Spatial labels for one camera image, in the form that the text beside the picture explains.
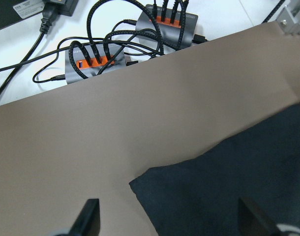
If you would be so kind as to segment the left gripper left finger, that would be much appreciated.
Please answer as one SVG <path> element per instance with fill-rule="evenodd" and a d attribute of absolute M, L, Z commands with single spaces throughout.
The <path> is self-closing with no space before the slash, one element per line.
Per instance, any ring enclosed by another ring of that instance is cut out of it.
<path fill-rule="evenodd" d="M 98 236 L 100 233 L 99 199 L 88 199 L 72 225 L 69 236 Z"/>

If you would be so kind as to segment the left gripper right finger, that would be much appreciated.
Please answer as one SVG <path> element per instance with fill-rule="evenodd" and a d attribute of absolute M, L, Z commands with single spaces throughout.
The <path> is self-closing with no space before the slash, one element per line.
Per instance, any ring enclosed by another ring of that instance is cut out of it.
<path fill-rule="evenodd" d="M 241 236 L 279 236 L 276 223 L 251 198 L 238 200 L 238 229 Z"/>

